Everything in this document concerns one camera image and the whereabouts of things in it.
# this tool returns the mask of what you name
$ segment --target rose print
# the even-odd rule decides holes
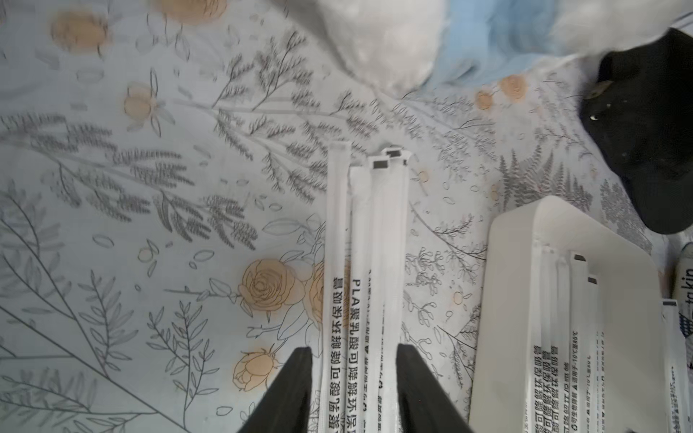
[[[493,95],[487,91],[480,91],[476,96],[476,106],[478,109],[489,109],[493,106]]]
[[[109,42],[108,22],[88,10],[60,12],[51,24],[53,42],[74,53],[98,52]]]
[[[322,325],[322,297],[325,281],[325,262],[320,262],[313,268],[313,276],[306,281],[306,297],[304,307],[308,317],[316,325]]]
[[[245,353],[234,368],[234,385],[241,391],[250,391],[265,384],[270,374],[279,368],[274,353],[261,349],[259,352]]]
[[[227,0],[155,0],[155,7],[167,18],[196,26],[221,17]]]
[[[238,291],[251,310],[275,311],[284,305],[299,303],[305,289],[291,267],[268,258],[248,266]]]
[[[525,77],[513,75],[500,81],[500,90],[510,98],[513,103],[518,103],[525,98],[527,93],[527,81]]]

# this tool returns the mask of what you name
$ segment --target floral bedsheet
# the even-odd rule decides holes
[[[494,216],[558,195],[663,272],[689,238],[582,130],[585,65],[397,99],[310,12],[0,0],[3,431],[235,432],[299,346],[319,389],[330,140],[414,154],[401,341],[465,416]]]

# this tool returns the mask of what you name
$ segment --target fern print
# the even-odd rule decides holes
[[[583,212],[589,212],[592,205],[592,194],[581,184],[577,177],[559,163],[554,167],[554,153],[543,160],[541,145],[534,148],[532,156],[518,161],[515,150],[511,152],[510,163],[500,158],[498,170],[503,180],[503,209],[507,208],[512,198],[516,206],[522,206],[547,195],[557,195]]]
[[[616,224],[616,233],[652,254],[652,241],[646,236],[647,228],[623,187],[618,182],[609,184],[605,180],[601,192],[604,217]]]
[[[376,98],[371,101],[369,106],[371,107],[371,114],[375,116],[374,122],[376,124],[383,125],[387,129],[399,127],[412,140],[423,139],[423,125],[406,105],[398,103],[390,109],[383,100]]]
[[[274,38],[267,43],[264,52],[258,52],[255,63],[257,82],[265,92],[255,108],[262,105],[270,96],[292,82],[299,86],[307,86],[313,73],[305,68],[306,58],[295,55],[296,50],[306,44],[306,37],[297,31],[289,32],[280,44]]]
[[[243,54],[238,54],[234,57],[227,68],[229,74],[229,81],[224,86],[217,100],[214,101],[212,106],[216,105],[219,101],[234,101],[238,102],[244,97],[248,96],[250,93],[250,88],[245,85],[235,84],[240,80],[246,73],[250,72],[255,67],[253,62],[243,63]]]

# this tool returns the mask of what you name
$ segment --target black cap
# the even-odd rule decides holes
[[[608,54],[580,119],[648,228],[693,224],[693,38]]]

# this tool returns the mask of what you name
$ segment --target leaf print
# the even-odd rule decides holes
[[[287,263],[290,261],[297,260],[301,256],[304,255],[304,252],[302,250],[298,249],[292,249],[291,251],[286,252],[280,259],[279,261],[282,263]]]
[[[22,308],[21,310],[30,315],[49,315],[53,312],[52,310],[47,310],[46,308],[38,307]]]
[[[147,277],[152,278],[152,275],[154,274],[154,269],[157,268],[157,261],[154,260],[151,265],[147,268]]]
[[[154,241],[152,241],[151,239],[147,239],[147,246],[149,247],[149,249],[150,249],[154,254],[158,254],[158,253],[159,253],[159,247],[158,247],[157,244],[155,244]]]
[[[155,75],[152,75],[152,84],[156,84]],[[40,154],[47,156],[58,166],[52,175],[44,175],[42,181],[51,186],[51,190],[62,200],[71,206],[80,207],[81,190],[89,191],[86,201],[95,209],[105,215],[121,222],[131,222],[130,214],[146,214],[150,212],[149,200],[126,191],[119,179],[127,176],[125,173],[110,170],[106,174],[103,164],[95,164],[84,160],[78,170],[65,165],[69,161],[65,152],[77,152],[81,147],[94,147],[107,151],[107,158],[117,166],[130,169],[130,172],[142,184],[156,188],[161,197],[155,197],[154,205],[162,225],[169,231],[173,231],[172,214],[189,214],[187,219],[177,221],[176,232],[209,238],[212,229],[227,245],[233,247],[229,240],[233,238],[243,245],[254,248],[252,241],[257,239],[257,232],[252,225],[237,221],[234,218],[243,218],[243,210],[232,204],[226,204],[219,208],[215,203],[204,208],[197,204],[191,204],[187,200],[161,190],[162,186],[174,188],[178,183],[193,185],[189,179],[182,175],[187,169],[182,164],[168,164],[161,159],[180,159],[180,154],[167,150],[140,150],[131,149],[119,151],[118,147],[106,140],[111,131],[90,124],[67,123],[61,116],[39,116],[35,114],[0,117],[0,123],[8,130],[26,130],[27,139],[39,137],[41,143],[52,143],[57,149],[41,149]],[[63,124],[66,134],[42,134],[39,129],[48,125]],[[144,165],[146,161],[155,161],[154,168]],[[208,213],[209,225],[204,224],[203,213]]]
[[[362,112],[365,108],[366,103],[354,99],[351,90],[347,90],[337,97],[337,102],[335,103],[335,111],[333,111],[332,114],[336,114],[338,112],[343,111],[347,111],[350,113],[358,113]]]
[[[376,117],[376,123],[384,125],[387,129],[399,127],[412,140],[423,138],[423,125],[407,105],[398,103],[390,109],[380,98],[373,99],[370,105],[373,107],[371,114]]]
[[[286,183],[291,187],[298,198],[306,203],[312,204],[315,200],[313,192],[319,191],[325,193],[327,185],[322,179],[315,175],[306,175],[300,170],[292,170],[288,173]]]
[[[265,51],[259,51],[255,56],[258,65],[256,77],[265,96],[253,109],[260,107],[269,97],[291,82],[299,86],[307,86],[313,76],[312,71],[305,69],[306,58],[293,55],[301,46],[306,44],[306,37],[297,31],[289,32],[279,46],[274,38],[270,38]]]
[[[219,115],[217,115],[217,123],[214,131],[219,134],[221,138],[226,141],[226,143],[233,149],[236,149],[241,155],[250,161],[253,160],[253,154],[243,143],[240,142],[240,138],[237,133],[234,132],[232,123],[234,118],[232,115],[225,113],[223,110],[219,110]]]
[[[338,138],[342,131],[340,128],[325,122],[318,124],[306,121],[303,124],[303,131],[308,142],[320,151],[323,156],[327,156],[327,141]]]
[[[371,138],[371,135],[379,131],[378,126],[363,117],[352,115],[346,120],[346,126],[349,130],[364,139]]]
[[[291,306],[281,322],[277,333],[277,339],[288,339],[296,335],[309,322],[303,303],[295,303]]]
[[[176,55],[183,61],[187,62],[190,60],[190,43],[186,39],[183,32],[178,32],[175,36],[175,43],[173,44],[173,49]]]
[[[229,62],[229,66],[227,68],[229,81],[224,86],[224,89],[221,91],[219,97],[214,104],[212,104],[212,106],[217,105],[220,100],[237,102],[250,94],[250,89],[248,89],[247,86],[234,84],[255,66],[253,62],[243,64],[242,61],[243,55],[238,54],[231,60],[231,62]]]
[[[201,249],[195,253],[193,260],[196,262],[206,262],[212,257],[214,257],[214,251],[210,249]]]
[[[471,375],[469,374],[468,367],[465,365],[464,361],[462,360],[462,355],[460,353],[460,349],[455,346],[453,343],[454,349],[453,349],[453,354],[451,358],[453,359],[453,368],[455,372],[455,379],[457,380],[457,384],[461,387],[464,388],[464,384],[467,380],[471,380]]]
[[[428,138],[432,147],[438,150],[438,161],[448,172],[448,176],[456,182],[462,182],[470,173],[465,161],[471,157],[469,144],[466,138],[461,136],[442,134],[433,127],[427,127]]]
[[[119,330],[132,317],[134,310],[123,314],[123,306],[119,302],[121,292],[113,291],[115,282],[115,277],[104,282],[102,278],[97,278],[94,272],[92,272],[90,282],[79,285],[80,288],[92,294],[90,297],[87,297],[87,300],[92,304],[91,311],[94,315],[81,312],[79,316],[87,323],[98,327],[98,329],[90,328],[89,332],[98,344],[94,350],[96,358],[104,371],[106,371],[105,367],[114,371],[120,371],[120,368],[112,360],[132,360],[131,357],[120,351],[114,351],[113,348],[127,343],[139,332],[137,329],[129,333]]]
[[[231,294],[231,286],[215,278],[209,279],[209,287],[219,296],[227,297]]]
[[[550,126],[538,127],[534,130],[534,138],[541,144],[553,141],[554,147],[561,144],[565,144],[566,148],[577,146],[580,148],[578,159],[592,155],[592,151],[588,149],[587,143],[580,134],[575,130],[569,131],[564,125],[559,125],[558,130]]]
[[[178,323],[171,322],[171,326],[180,339],[172,335],[170,328],[160,327],[159,324],[164,315],[164,308],[162,307],[156,317],[154,317],[153,313],[149,313],[149,323],[147,325],[150,330],[155,332],[152,338],[160,343],[147,342],[146,344],[156,351],[168,351],[173,355],[173,358],[165,366],[165,373],[170,371],[169,375],[171,376],[186,373],[186,379],[183,381],[173,379],[175,387],[185,393],[182,409],[184,415],[183,426],[185,426],[185,414],[195,398],[217,392],[218,388],[201,388],[200,386],[204,376],[212,375],[219,369],[206,369],[206,367],[209,367],[208,363],[215,353],[213,349],[209,349],[210,340],[201,338],[195,342],[195,339],[202,333],[209,320],[203,319],[195,323],[202,313],[202,306],[199,306],[192,313],[190,303],[184,304],[180,301],[178,306],[179,310],[175,312],[175,316],[179,321]]]
[[[243,299],[239,304],[241,310],[250,317],[253,317],[253,310],[248,306],[247,302]]]
[[[291,103],[298,108],[319,108],[320,102],[313,97],[313,93],[307,89],[298,89],[291,93]]]
[[[234,410],[234,408],[231,406],[219,406],[217,407],[216,414],[217,416],[226,416],[230,414],[232,410]]]
[[[291,220],[290,218],[279,218],[278,220],[267,223],[267,225],[263,227],[262,231],[275,236],[283,236],[294,233],[302,227],[303,224],[296,220]]]

